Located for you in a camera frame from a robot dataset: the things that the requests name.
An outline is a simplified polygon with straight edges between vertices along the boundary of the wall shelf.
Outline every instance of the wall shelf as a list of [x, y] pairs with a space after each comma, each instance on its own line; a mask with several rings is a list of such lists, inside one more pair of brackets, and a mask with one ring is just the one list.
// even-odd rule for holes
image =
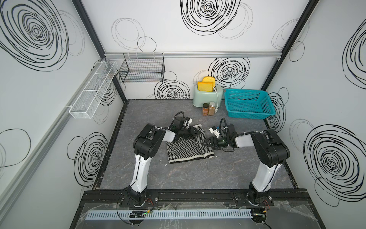
[[72, 105], [69, 113], [74, 118], [92, 118], [117, 70], [118, 66], [115, 61], [103, 61]]

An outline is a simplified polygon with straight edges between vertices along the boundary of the red wire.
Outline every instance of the red wire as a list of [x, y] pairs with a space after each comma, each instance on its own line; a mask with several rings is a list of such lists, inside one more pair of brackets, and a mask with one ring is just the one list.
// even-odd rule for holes
[[264, 209], [267, 211], [267, 204], [264, 202]]
[[268, 204], [268, 210], [270, 210], [271, 208], [270, 208], [270, 206], [269, 206], [269, 203], [267, 202], [267, 200], [265, 200], [266, 201], [266, 203]]
[[153, 207], [154, 207], [154, 204], [153, 204], [153, 202], [149, 199], [149, 198], [146, 198], [147, 200], [149, 200], [150, 201], [150, 203], [153, 205]]

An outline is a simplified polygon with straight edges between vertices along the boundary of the black wire basket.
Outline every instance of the black wire basket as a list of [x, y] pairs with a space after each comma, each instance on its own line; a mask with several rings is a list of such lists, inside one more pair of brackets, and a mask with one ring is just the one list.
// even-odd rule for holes
[[164, 79], [163, 53], [124, 53], [119, 69], [123, 83], [158, 83]]

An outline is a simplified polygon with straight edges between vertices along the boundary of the blue basket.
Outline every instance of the blue basket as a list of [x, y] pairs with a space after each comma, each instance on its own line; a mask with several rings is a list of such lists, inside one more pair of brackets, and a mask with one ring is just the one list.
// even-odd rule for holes
[[226, 89], [224, 94], [229, 117], [265, 119], [276, 114], [266, 91]]

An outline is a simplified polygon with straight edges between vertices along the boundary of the black and white cloth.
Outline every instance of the black and white cloth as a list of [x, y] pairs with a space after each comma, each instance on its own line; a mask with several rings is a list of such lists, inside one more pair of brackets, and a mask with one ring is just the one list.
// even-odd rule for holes
[[211, 158], [214, 155], [210, 147], [202, 145], [207, 139], [201, 124], [193, 126], [200, 134], [191, 138], [179, 138], [175, 142], [167, 142], [169, 164]]

